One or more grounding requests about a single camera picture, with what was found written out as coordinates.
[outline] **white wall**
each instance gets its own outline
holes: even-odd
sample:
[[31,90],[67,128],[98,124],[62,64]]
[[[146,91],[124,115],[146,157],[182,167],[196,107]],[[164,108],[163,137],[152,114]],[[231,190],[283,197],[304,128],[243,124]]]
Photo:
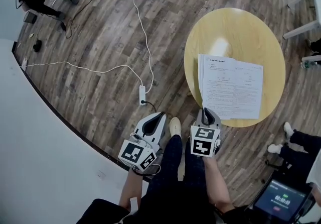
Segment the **white wall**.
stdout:
[[16,41],[25,14],[22,9],[16,9],[15,0],[0,0],[0,38]]
[[118,203],[127,172],[53,114],[11,47],[0,39],[0,223],[71,224],[95,198]]

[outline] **round table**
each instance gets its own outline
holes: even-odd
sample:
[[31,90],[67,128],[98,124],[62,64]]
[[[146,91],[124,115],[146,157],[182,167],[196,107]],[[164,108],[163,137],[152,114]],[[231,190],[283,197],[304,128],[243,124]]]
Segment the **round table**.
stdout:
[[202,107],[198,54],[230,57],[263,66],[259,119],[222,120],[222,124],[248,127],[259,123],[275,109],[284,89],[285,62],[278,40],[258,17],[240,9],[224,8],[206,14],[193,27],[186,42],[184,68],[190,91]]

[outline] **screen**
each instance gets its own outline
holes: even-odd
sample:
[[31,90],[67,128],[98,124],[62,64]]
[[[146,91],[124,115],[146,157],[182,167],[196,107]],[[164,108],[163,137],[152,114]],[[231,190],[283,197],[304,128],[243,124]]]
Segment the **screen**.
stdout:
[[270,215],[289,221],[305,197],[306,194],[272,179],[254,206]]

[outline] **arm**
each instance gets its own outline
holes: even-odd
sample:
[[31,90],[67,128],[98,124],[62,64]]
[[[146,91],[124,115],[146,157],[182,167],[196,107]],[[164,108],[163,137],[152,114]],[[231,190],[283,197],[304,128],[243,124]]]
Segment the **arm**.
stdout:
[[320,193],[320,191],[319,191],[319,189],[318,189],[316,184],[313,185],[313,189],[312,189],[311,193],[314,196],[315,201],[318,204],[318,206],[321,207],[321,193]]
[[205,165],[206,188],[210,204],[214,205],[222,213],[233,210],[234,206],[230,199],[227,185],[217,166],[215,156],[212,158],[203,157]]
[[119,206],[130,211],[130,199],[137,197],[138,207],[140,206],[142,189],[142,176],[136,175],[132,169],[129,170],[125,185],[122,189]]

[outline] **stack of papers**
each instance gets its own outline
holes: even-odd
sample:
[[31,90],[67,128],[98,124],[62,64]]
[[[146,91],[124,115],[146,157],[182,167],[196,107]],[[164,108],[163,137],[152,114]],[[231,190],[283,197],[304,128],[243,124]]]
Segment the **stack of papers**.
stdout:
[[198,61],[203,107],[222,120],[259,118],[263,66],[203,54]]

